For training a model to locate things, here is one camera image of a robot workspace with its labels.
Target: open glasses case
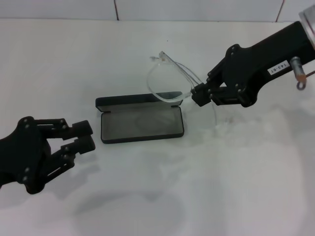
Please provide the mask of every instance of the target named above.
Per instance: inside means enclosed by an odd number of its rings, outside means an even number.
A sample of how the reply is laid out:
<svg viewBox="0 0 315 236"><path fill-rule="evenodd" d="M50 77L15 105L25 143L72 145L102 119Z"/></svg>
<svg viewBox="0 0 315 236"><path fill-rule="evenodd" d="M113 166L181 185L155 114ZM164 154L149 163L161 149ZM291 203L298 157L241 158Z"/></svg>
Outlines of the open glasses case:
<svg viewBox="0 0 315 236"><path fill-rule="evenodd" d="M172 99L181 92L160 93ZM182 101L163 102L153 94L100 97L101 140L105 144L179 138L184 135Z"/></svg>

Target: white wall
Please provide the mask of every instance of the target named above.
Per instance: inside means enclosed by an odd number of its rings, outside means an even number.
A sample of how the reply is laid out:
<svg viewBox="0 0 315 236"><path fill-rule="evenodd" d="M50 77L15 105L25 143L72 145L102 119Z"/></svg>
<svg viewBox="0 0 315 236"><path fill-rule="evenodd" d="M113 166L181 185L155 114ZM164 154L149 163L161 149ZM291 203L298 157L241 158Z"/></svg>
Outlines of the white wall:
<svg viewBox="0 0 315 236"><path fill-rule="evenodd" d="M121 20L276 20L283 0L117 0Z"/></svg>
<svg viewBox="0 0 315 236"><path fill-rule="evenodd" d="M116 20L113 0L0 0L0 18Z"/></svg>
<svg viewBox="0 0 315 236"><path fill-rule="evenodd" d="M315 4L315 0L285 0L278 22L299 21L299 13Z"/></svg>
<svg viewBox="0 0 315 236"><path fill-rule="evenodd" d="M274 22L283 0L116 0L120 20ZM315 0L285 0L279 22ZM0 0L0 18L116 20L114 0Z"/></svg>

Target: eyeglasses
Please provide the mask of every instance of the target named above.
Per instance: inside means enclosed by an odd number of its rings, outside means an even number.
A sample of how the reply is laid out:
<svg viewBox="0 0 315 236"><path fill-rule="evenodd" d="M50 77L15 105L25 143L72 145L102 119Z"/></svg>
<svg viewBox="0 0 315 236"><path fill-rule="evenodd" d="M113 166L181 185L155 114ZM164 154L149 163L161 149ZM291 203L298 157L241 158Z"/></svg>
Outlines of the eyeglasses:
<svg viewBox="0 0 315 236"><path fill-rule="evenodd" d="M192 95L195 86L202 83L189 68L175 62L165 52L160 52L154 67L147 76L147 87L158 99L164 102L181 101ZM178 92L176 97L170 98L165 92Z"/></svg>

